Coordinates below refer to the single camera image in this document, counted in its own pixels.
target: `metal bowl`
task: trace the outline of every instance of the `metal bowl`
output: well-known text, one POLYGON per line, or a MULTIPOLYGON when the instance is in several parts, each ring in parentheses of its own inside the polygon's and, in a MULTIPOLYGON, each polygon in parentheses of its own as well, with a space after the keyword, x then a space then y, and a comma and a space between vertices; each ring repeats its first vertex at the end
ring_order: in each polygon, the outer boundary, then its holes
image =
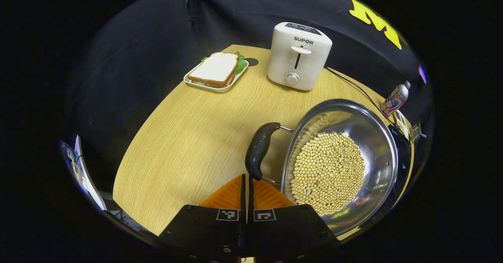
POLYGON ((283 163, 281 192, 295 203, 290 180, 296 156, 318 133, 342 132, 360 147, 365 170, 358 194, 341 211, 322 219, 336 236, 358 227, 381 207, 397 178, 398 154, 391 132, 367 107, 346 99, 326 100, 313 107, 293 131, 283 163))

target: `stainless steel bowl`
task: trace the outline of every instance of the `stainless steel bowl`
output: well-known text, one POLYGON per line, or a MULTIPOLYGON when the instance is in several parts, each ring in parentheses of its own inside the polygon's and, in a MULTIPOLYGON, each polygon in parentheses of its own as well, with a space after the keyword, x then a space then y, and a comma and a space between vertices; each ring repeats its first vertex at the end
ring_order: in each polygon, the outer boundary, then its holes
MULTIPOLYGON (((253 138, 252 144, 255 146, 250 145, 248 149, 246 168, 253 177, 258 175, 259 179, 269 180, 262 177, 260 161, 267 152, 272 132, 279 128, 286 128, 280 126, 279 123, 266 125, 263 125, 253 138), (274 128, 264 134, 267 130, 266 125, 274 125, 274 128), (251 156, 254 154, 262 156, 253 159, 251 156)), ((326 100, 316 105, 305 114, 293 131, 283 163, 281 192, 294 203, 290 180, 293 179, 296 157, 307 141, 322 132, 347 134, 360 147, 365 164, 363 185, 354 200, 341 211, 322 216, 327 226, 338 236, 365 222, 388 197, 397 178, 397 147, 388 127, 367 107, 346 99, 326 100)))

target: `toaster knob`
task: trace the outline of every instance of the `toaster knob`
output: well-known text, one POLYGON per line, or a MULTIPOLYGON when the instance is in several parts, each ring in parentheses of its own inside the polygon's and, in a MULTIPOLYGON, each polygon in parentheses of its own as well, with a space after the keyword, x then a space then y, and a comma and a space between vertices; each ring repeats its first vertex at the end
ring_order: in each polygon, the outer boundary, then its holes
POLYGON ((290 85, 295 85, 300 81, 300 76, 296 72, 287 72, 285 75, 286 83, 290 85))

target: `bread crust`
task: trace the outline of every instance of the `bread crust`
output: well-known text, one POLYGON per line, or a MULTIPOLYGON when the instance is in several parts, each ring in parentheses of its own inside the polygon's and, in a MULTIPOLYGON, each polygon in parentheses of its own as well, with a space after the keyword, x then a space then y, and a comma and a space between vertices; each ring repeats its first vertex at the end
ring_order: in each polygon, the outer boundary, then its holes
MULTIPOLYGON (((225 53, 225 52, 214 52, 211 55, 217 54, 217 53, 225 53)), ((228 74, 228 77, 225 81, 216 81, 216 80, 206 80, 200 77, 192 77, 190 74, 187 75, 187 78, 196 81, 196 82, 203 82, 206 86, 210 86, 213 88, 224 88, 226 86, 229 86, 232 83, 232 80, 234 79, 234 71, 237 68, 237 63, 239 62, 239 56, 236 55, 236 63, 234 65, 234 68, 232 68, 232 71, 228 74)))

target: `wood grain surface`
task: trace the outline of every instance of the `wood grain surface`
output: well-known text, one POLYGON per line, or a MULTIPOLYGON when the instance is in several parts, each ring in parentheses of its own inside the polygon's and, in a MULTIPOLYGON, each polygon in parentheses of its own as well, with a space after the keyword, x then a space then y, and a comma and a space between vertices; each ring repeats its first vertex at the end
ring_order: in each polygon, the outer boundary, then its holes
MULTIPOLYGON (((293 129, 311 107, 333 98, 355 100, 378 112, 358 88, 326 70, 314 89, 301 91, 268 79, 270 50, 232 45, 223 51, 240 51, 259 64, 249 66, 224 93, 180 82, 138 131, 117 172, 114 200, 156 235, 184 204, 201 204, 246 172, 246 149, 264 123, 277 121, 293 129)), ((376 104, 384 101, 358 84, 376 104)), ((290 137, 286 131, 273 134, 262 162, 265 177, 280 179, 290 137)))

